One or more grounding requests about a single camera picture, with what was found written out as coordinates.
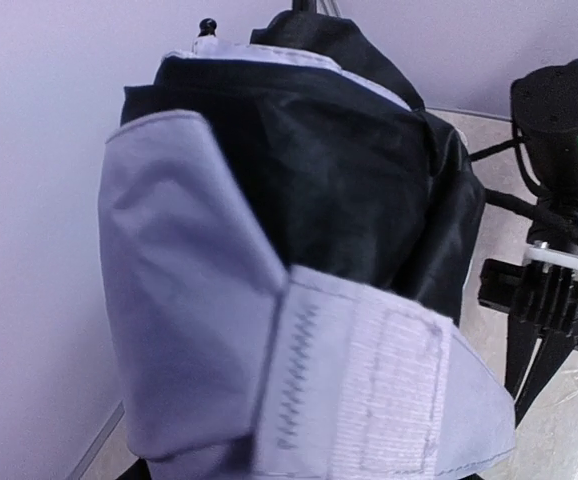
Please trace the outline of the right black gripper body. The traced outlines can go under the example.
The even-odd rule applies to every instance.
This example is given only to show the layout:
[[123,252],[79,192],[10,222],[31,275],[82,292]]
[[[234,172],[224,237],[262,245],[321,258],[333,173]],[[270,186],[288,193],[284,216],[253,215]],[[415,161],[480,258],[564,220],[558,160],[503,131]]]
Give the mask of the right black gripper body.
[[529,323],[539,335],[562,333],[577,341],[578,272],[532,262],[517,266],[495,259],[484,262],[478,292],[480,305]]

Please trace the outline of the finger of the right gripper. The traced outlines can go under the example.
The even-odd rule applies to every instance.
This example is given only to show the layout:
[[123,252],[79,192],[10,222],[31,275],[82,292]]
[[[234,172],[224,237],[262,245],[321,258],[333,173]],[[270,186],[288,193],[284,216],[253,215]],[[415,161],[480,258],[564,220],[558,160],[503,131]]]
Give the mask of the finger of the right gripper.
[[520,425],[533,402],[573,350],[573,337],[549,334],[542,340],[523,387],[515,401],[516,426]]
[[508,317],[506,349],[506,389],[518,395],[539,338],[540,328],[530,322]]

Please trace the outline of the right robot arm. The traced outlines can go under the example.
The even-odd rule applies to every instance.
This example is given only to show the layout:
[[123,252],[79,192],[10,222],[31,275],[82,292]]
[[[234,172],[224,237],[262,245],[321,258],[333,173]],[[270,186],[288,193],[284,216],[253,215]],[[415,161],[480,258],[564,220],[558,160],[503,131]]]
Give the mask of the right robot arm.
[[521,264],[485,261],[478,301],[507,317],[504,384],[522,419],[578,351],[578,59],[515,80],[510,113],[503,148],[533,201],[495,190],[486,200],[531,226]]

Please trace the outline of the lilac folding umbrella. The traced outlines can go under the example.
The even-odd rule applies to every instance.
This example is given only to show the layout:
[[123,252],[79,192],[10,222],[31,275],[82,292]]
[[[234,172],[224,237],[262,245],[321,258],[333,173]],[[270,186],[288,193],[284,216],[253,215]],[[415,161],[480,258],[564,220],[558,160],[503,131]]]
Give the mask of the lilac folding umbrella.
[[485,190],[351,21],[204,20],[107,140],[128,479],[475,479],[513,401],[458,328]]

